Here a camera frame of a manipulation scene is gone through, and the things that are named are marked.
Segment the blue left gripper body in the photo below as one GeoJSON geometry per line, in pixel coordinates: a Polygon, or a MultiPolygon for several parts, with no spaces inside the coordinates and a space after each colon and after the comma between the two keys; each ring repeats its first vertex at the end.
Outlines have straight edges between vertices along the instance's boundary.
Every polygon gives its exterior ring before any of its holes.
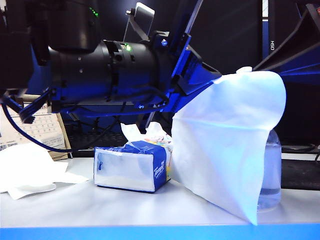
{"type": "Polygon", "coordinates": [[[201,0],[182,0],[179,3],[177,16],[174,18],[173,27],[168,36],[168,50],[175,57],[171,79],[182,66],[186,48],[191,40],[190,32],[202,3],[201,0]]]}

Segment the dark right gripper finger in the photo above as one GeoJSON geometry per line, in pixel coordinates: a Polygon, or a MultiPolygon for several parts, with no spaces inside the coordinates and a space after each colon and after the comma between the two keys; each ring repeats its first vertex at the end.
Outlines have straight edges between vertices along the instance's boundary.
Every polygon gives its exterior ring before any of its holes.
{"type": "Polygon", "coordinates": [[[320,3],[268,2],[268,51],[253,71],[320,72],[320,3]]]}
{"type": "Polygon", "coordinates": [[[320,85],[320,64],[313,63],[302,67],[286,70],[279,75],[284,79],[285,82],[298,83],[298,84],[309,84],[309,85],[320,85]]]}

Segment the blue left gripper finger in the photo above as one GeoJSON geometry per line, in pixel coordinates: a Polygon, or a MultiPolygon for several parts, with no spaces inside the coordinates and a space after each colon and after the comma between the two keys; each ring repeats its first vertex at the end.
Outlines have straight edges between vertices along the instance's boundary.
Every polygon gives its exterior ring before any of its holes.
{"type": "Polygon", "coordinates": [[[196,91],[185,95],[182,93],[172,93],[169,98],[169,112],[177,113],[180,109],[182,109],[186,104],[188,104],[191,100],[193,100],[196,96],[202,93],[205,89],[213,85],[209,83],[196,91]]]}
{"type": "Polygon", "coordinates": [[[184,66],[180,74],[179,87],[186,95],[189,95],[221,76],[218,70],[204,62],[189,63],[184,66]]]}

